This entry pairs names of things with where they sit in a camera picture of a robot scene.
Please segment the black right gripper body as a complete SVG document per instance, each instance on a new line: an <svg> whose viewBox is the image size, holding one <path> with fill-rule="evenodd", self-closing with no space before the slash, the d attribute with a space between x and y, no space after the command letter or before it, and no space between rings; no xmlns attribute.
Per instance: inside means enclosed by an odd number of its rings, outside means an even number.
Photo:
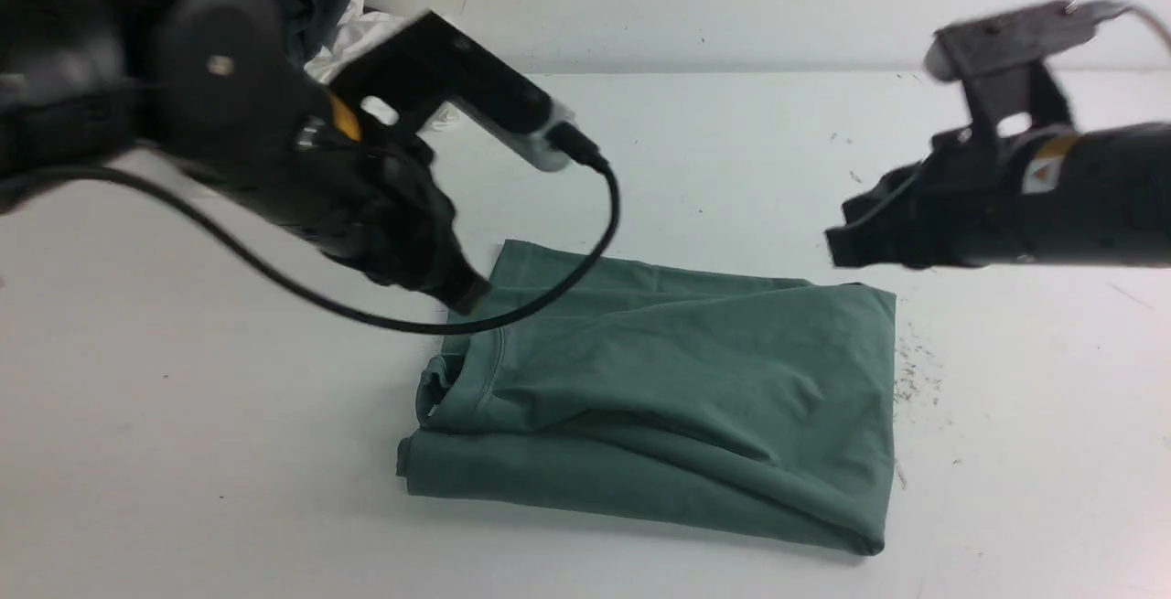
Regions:
<svg viewBox="0 0 1171 599"><path fill-rule="evenodd" d="M889 171L842 204L844 223L824 232L833 266L1038 264L1042 248L1023 206L1055 190L1080 142L1071 128L978 142L937 135L923 161Z"/></svg>

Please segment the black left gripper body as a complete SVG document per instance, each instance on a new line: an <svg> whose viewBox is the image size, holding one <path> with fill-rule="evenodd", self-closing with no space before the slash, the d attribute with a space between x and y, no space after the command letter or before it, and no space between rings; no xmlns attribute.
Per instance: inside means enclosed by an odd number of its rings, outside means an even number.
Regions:
<svg viewBox="0 0 1171 599"><path fill-rule="evenodd" d="M426 163L351 140L322 117L287 133L219 135L197 177L381 285L468 315L489 292L456 237L456 206Z"/></svg>

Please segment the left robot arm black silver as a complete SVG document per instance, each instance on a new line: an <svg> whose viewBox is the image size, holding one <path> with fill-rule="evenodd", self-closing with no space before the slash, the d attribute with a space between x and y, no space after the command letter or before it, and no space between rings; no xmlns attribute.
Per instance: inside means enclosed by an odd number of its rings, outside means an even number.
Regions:
<svg viewBox="0 0 1171 599"><path fill-rule="evenodd" d="M285 56L275 0L4 0L4 212L59 184L159 198L247 264L297 285L158 184L110 168L146 145L340 266L470 314L489 291L456 237L456 206L419 139L441 103L376 88L393 125Z"/></svg>

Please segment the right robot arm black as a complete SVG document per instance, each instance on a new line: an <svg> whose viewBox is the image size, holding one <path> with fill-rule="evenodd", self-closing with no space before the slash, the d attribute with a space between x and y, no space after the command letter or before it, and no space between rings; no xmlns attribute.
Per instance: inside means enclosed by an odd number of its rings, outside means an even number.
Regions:
<svg viewBox="0 0 1171 599"><path fill-rule="evenodd" d="M826 232L837 267L1167 267L1167 124L937 135L842 211Z"/></svg>

